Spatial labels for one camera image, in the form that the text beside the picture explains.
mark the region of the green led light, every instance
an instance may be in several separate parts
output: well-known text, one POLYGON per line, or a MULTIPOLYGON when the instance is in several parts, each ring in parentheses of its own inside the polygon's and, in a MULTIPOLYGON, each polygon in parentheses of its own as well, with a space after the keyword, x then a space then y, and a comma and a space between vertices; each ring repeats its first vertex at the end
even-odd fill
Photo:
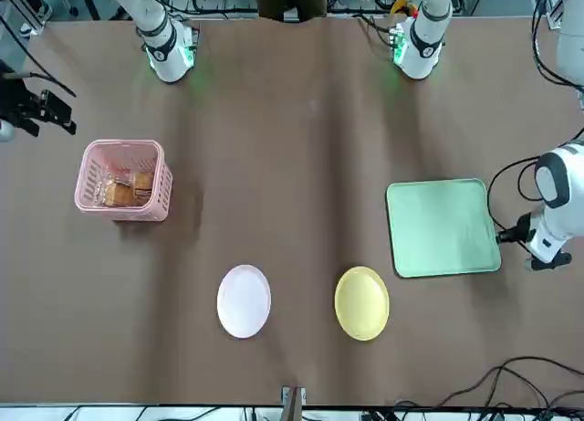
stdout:
POLYGON ((393 63, 397 66, 400 66, 403 62, 403 57, 405 56, 405 52, 408 49, 408 42, 403 40, 398 44, 398 46, 393 50, 393 63))
POLYGON ((182 58, 187 67, 191 68, 194 64, 193 51, 186 47, 181 47, 182 58))

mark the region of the food in basket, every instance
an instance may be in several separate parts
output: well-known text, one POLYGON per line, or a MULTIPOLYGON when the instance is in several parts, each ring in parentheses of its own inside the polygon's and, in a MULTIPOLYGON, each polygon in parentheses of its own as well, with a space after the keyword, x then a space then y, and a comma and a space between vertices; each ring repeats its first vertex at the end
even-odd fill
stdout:
POLYGON ((148 203, 152 196, 152 187, 154 184, 153 172, 137 172, 133 176, 132 187, 134 197, 139 205, 148 203))
POLYGON ((105 206, 135 206, 136 199, 131 187, 114 180, 106 185, 103 205, 105 206))

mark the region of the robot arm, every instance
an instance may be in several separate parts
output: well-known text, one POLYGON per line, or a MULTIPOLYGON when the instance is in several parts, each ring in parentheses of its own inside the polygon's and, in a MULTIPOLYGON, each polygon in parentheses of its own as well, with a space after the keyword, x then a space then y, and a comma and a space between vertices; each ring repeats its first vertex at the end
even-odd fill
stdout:
POLYGON ((77 125, 71 120, 71 108, 48 89, 39 96, 29 91, 23 80, 27 77, 30 73, 15 73, 0 60, 0 142, 10 141, 16 127, 37 137, 37 121, 56 124, 74 135, 77 125))
MULTIPOLYGON (((562 0, 564 15, 558 39, 559 74, 584 85, 584 0, 562 0)), ((542 154, 535 167, 537 190, 543 204, 502 231, 501 242, 521 241, 533 255, 534 270, 555 268, 571 261, 563 252, 573 237, 584 236, 584 142, 578 139, 542 154)))
MULTIPOLYGON (((562 0, 564 15, 559 33, 557 62, 560 74, 584 85, 584 0, 562 0)), ((394 62, 411 79, 425 79, 438 63, 443 36, 452 17, 451 0, 422 0, 418 17, 400 25, 399 56, 394 62)))
POLYGON ((425 79, 438 63, 443 46, 443 38, 453 15, 451 0, 422 0, 416 18, 408 17, 399 24, 403 36, 397 48, 400 56, 395 57, 406 76, 411 79, 425 79))
POLYGON ((198 33, 170 18, 157 0, 116 0, 136 23, 150 64, 167 83, 181 79, 194 65, 198 33))

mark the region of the white plate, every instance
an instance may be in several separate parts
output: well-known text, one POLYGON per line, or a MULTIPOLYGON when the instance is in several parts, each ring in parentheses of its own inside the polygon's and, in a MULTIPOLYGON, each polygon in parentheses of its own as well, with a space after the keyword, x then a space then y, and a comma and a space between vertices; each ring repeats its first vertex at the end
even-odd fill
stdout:
POLYGON ((267 321, 272 295, 259 268, 247 264, 229 270, 217 292, 217 314, 225 330, 245 339, 257 334, 267 321))

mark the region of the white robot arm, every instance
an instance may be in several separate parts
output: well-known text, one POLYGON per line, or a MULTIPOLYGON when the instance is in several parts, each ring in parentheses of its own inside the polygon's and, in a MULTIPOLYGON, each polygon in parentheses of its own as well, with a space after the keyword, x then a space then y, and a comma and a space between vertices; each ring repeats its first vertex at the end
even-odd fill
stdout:
POLYGON ((116 0, 136 23, 158 77, 173 83, 193 66, 198 33, 169 17, 157 0, 116 0))
MULTIPOLYGON (((584 85, 584 0, 563 0, 564 15, 558 38, 559 74, 584 85)), ((517 225, 502 231, 502 242, 522 241, 533 255, 529 268, 563 266, 571 255, 563 252, 573 237, 584 237, 584 141, 572 140, 542 154, 535 167, 537 190, 544 204, 521 216, 517 225)))
MULTIPOLYGON (((558 41, 560 73, 570 81, 584 84, 584 0, 562 0, 564 15, 558 41)), ((402 40, 394 62, 411 79, 425 79, 438 63, 443 37, 452 17, 451 0, 422 0, 416 18, 400 24, 402 40)))

